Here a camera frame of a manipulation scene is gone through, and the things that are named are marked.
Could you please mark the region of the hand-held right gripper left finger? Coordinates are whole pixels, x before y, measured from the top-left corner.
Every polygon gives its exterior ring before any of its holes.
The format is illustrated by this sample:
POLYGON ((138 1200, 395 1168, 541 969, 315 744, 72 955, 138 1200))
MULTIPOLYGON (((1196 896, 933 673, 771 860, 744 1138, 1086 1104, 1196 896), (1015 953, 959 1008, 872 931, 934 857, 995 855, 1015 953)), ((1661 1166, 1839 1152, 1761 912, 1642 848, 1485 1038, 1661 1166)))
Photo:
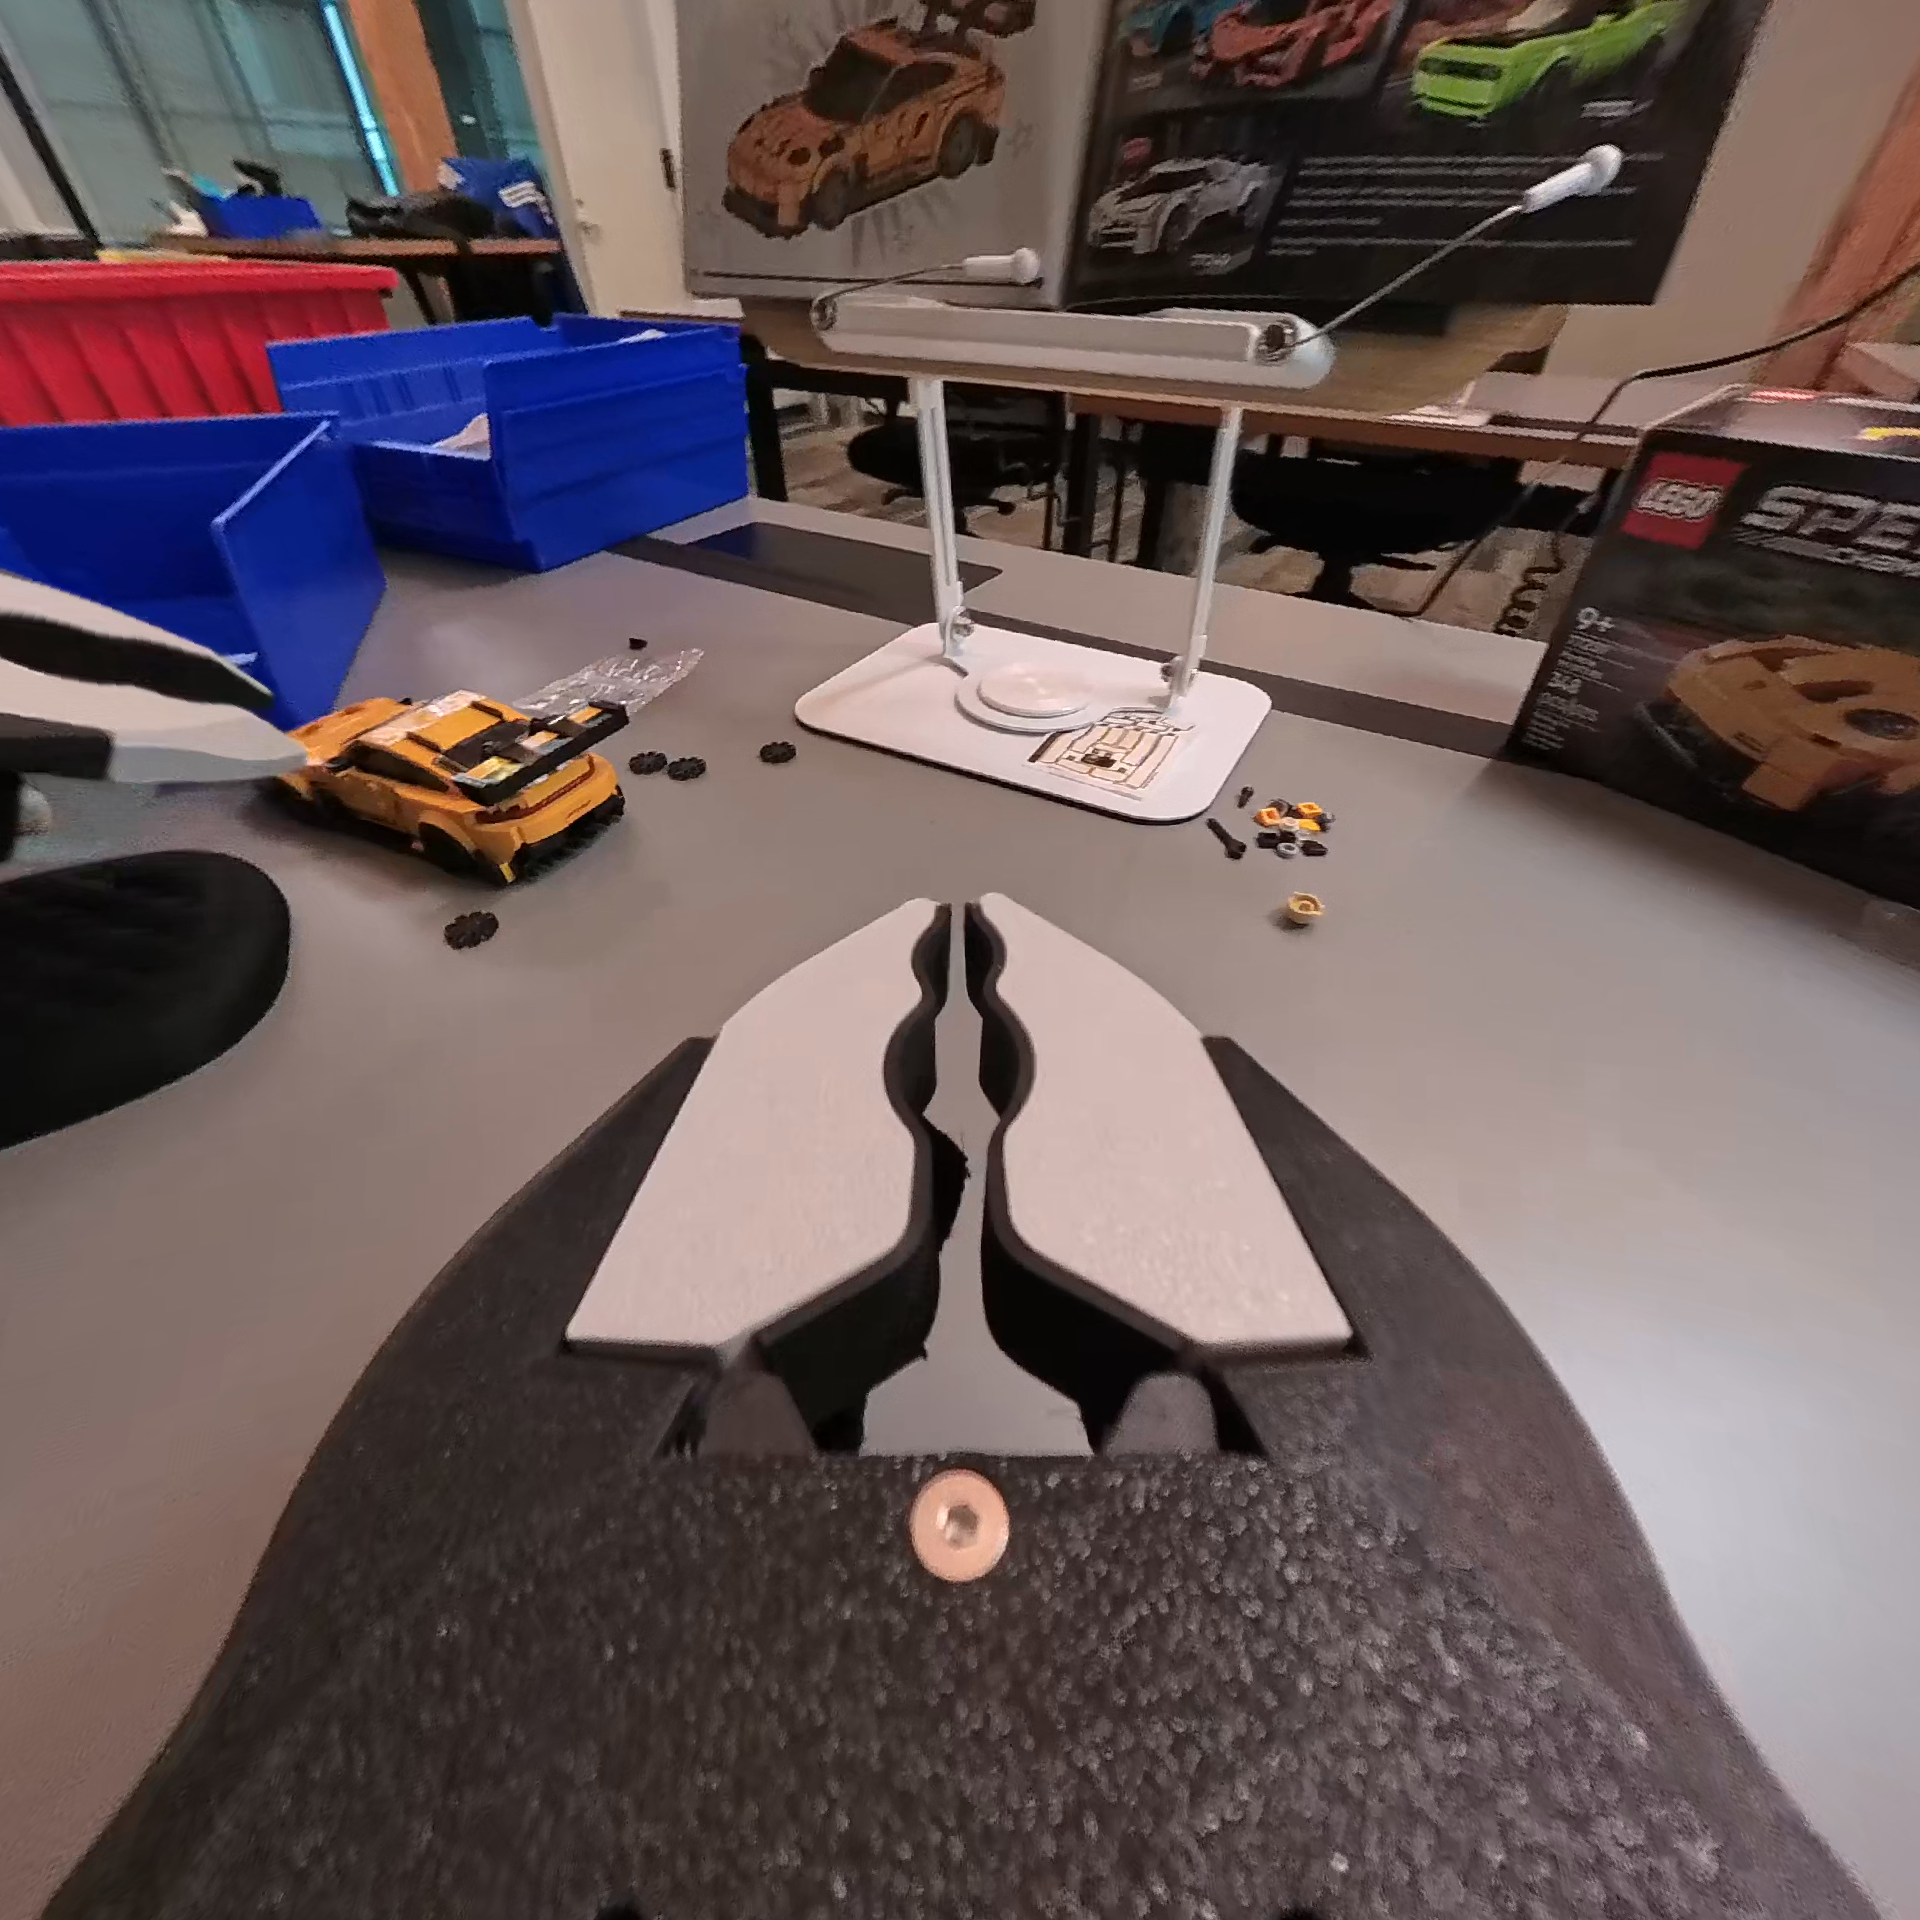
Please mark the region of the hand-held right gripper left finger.
POLYGON ((906 899, 719 1028, 580 1295, 568 1348, 731 1361, 915 1256, 945 967, 949 906, 906 899))

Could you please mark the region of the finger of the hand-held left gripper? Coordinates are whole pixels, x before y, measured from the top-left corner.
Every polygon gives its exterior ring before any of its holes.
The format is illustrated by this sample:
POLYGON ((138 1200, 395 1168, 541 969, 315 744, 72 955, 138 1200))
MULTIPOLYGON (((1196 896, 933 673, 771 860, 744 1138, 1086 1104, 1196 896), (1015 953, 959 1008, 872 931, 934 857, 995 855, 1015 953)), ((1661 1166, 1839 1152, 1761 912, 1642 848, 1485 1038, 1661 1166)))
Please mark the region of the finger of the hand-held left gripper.
POLYGON ((272 691, 218 654, 33 577, 1 573, 1 659, 60 682, 268 714, 272 691))
POLYGON ((254 712, 1 664, 6 776, 226 784, 288 776, 304 766, 306 748, 254 712))

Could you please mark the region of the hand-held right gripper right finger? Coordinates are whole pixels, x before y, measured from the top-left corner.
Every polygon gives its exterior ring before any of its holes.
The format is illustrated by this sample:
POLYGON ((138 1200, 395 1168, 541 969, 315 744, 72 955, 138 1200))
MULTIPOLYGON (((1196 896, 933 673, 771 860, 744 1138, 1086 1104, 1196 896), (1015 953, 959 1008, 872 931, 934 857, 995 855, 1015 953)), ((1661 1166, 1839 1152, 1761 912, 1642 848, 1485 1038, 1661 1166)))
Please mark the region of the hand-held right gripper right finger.
POLYGON ((1351 1323, 1194 1020, 1016 899, 974 899, 965 946, 993 1220, 1020 1266, 1202 1359, 1346 1348, 1351 1323))

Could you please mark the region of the yellow and black lego car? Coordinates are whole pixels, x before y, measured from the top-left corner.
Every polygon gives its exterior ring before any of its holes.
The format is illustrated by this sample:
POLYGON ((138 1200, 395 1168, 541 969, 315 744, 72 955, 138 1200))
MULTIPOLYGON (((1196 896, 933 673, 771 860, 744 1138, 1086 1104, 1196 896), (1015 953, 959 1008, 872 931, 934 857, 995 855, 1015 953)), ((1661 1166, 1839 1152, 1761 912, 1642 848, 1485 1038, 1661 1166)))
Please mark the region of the yellow and black lego car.
POLYGON ((297 728, 304 762, 270 789, 306 823, 509 887, 617 823, 625 801, 601 744, 625 725, 628 709, 608 700, 530 714, 464 689, 364 698, 297 728))

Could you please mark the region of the lego instruction booklet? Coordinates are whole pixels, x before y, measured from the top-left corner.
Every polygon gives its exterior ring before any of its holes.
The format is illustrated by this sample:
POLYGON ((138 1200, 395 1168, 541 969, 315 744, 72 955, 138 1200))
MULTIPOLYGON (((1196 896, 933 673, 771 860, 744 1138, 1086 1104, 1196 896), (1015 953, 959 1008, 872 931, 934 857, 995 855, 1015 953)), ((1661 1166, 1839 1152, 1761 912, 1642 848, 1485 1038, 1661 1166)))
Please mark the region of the lego instruction booklet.
POLYGON ((678 3, 690 290, 1032 247, 1027 301, 1330 319, 1593 146, 1602 194, 1389 304, 1649 304, 1763 3, 678 3))

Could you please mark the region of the pile of small lego pieces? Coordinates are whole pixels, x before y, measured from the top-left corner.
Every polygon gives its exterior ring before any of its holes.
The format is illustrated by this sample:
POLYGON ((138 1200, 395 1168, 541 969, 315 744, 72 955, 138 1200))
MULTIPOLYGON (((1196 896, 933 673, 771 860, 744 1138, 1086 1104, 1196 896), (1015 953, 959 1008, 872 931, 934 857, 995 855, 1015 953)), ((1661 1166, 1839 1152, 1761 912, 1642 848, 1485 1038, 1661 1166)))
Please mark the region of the pile of small lego pieces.
POLYGON ((1317 860, 1328 857, 1333 816, 1321 803, 1282 801, 1241 784, 1227 791, 1227 803, 1203 816, 1202 826, 1230 862, 1257 853, 1276 860, 1317 860))

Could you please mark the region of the lego sticker sheet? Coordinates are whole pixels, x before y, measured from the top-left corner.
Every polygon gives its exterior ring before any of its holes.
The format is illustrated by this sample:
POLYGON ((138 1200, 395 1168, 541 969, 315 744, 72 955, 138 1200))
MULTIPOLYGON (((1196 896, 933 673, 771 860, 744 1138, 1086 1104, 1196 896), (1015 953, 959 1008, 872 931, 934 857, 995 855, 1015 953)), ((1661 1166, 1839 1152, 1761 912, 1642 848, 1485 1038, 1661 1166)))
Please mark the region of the lego sticker sheet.
POLYGON ((1027 764, 1063 780, 1091 784, 1121 796, 1148 792, 1177 760, 1191 730, 1146 709, 1118 709, 1091 723, 1052 732, 1027 764))

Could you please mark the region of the lego set box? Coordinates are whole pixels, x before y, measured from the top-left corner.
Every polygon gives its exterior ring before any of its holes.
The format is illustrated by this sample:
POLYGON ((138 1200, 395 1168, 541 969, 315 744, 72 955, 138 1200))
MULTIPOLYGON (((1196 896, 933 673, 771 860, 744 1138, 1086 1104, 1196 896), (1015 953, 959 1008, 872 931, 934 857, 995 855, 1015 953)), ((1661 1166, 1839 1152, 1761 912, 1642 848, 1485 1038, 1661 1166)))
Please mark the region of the lego set box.
POLYGON ((1918 906, 1918 410, 1723 386, 1643 433, 1503 746, 1918 906))

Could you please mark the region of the red plastic storage bin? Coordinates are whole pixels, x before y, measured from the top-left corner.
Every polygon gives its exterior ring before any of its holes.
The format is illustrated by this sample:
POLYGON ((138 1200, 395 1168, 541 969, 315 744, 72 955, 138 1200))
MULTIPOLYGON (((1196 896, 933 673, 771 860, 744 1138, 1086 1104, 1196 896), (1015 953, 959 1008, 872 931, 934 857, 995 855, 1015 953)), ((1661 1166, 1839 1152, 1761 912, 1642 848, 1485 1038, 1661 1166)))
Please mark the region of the red plastic storage bin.
POLYGON ((5 263, 1 424, 274 415, 267 347, 384 331, 397 281, 350 263, 5 263))

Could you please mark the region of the clear crumpled plastic bag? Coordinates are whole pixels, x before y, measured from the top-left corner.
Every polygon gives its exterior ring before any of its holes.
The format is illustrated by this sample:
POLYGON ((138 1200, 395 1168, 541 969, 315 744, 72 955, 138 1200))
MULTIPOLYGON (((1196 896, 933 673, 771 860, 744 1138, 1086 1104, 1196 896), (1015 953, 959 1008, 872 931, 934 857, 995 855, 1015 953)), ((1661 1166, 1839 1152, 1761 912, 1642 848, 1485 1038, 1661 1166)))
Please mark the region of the clear crumpled plastic bag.
POLYGON ((530 716, 559 718, 576 709, 619 709, 632 714, 690 678, 705 654, 698 646, 680 654, 649 654, 628 648, 617 657, 598 659, 550 680, 527 693, 518 707, 530 716))

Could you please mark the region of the white door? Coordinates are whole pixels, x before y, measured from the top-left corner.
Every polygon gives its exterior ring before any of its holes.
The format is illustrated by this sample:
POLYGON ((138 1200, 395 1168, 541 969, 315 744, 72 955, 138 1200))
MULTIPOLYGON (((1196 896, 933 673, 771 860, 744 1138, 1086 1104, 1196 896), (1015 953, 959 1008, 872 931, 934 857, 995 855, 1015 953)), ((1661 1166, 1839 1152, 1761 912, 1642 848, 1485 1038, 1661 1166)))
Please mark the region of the white door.
POLYGON ((514 2, 546 194, 587 306, 683 313, 671 3, 514 2))

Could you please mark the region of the wooden side desk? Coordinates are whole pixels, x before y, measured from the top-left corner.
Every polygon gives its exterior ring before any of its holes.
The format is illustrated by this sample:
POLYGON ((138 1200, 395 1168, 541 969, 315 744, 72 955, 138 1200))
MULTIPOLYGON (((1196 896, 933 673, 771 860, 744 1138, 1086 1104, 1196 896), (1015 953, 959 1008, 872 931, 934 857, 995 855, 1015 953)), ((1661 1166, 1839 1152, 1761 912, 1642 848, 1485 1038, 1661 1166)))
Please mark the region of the wooden side desk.
MULTIPOLYGON (((901 399, 915 377, 1054 393, 1086 417, 1178 426, 1212 426, 1232 397, 1219 385, 1184 388, 1166 379, 1068 376, 1034 369, 901 367, 869 358, 833 354, 787 301, 755 301, 740 320, 740 347, 749 372, 776 392, 819 392, 869 399, 901 399)), ((1549 418, 1544 411, 1520 420, 1465 422, 1417 415, 1410 404, 1324 404, 1305 395, 1266 392, 1246 395, 1241 429, 1335 443, 1462 452, 1517 461, 1567 461, 1576 467, 1622 468, 1638 447, 1640 429, 1597 424, 1579 434, 1579 420, 1549 418)))

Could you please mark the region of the wooden support post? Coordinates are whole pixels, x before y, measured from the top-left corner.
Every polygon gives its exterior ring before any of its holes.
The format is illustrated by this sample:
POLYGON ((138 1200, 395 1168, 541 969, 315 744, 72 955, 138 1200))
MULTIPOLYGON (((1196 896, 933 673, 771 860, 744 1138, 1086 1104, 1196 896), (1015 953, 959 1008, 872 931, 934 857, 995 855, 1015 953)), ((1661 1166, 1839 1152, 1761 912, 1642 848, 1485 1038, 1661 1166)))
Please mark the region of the wooden support post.
POLYGON ((1832 221, 1811 253, 1779 326, 1786 331, 1853 306, 1868 292, 1891 281, 1896 271, 1909 279, 1880 301, 1816 340, 1775 353, 1763 376, 1788 388, 1821 390, 1839 383, 1846 347, 1880 344, 1916 326, 1918 260, 1918 73, 1909 73, 1896 103, 1884 121, 1855 182, 1846 190, 1832 221))

